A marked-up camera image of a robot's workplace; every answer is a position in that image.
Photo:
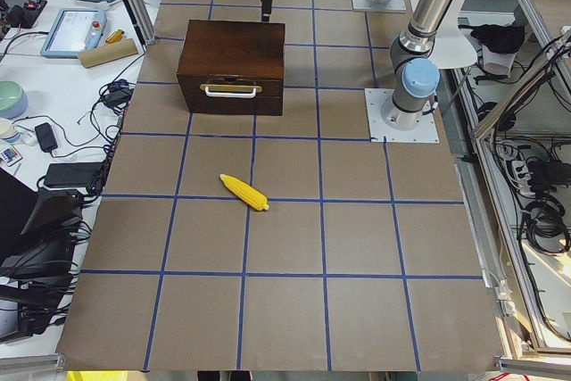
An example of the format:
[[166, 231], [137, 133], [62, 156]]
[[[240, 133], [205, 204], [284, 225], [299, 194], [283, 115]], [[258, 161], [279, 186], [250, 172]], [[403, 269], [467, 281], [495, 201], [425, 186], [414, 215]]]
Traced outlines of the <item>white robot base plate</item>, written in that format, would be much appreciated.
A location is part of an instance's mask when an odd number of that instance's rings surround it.
[[393, 105], [390, 88], [366, 88], [370, 141], [377, 143], [438, 144], [432, 105], [426, 100], [420, 112], [406, 113]]

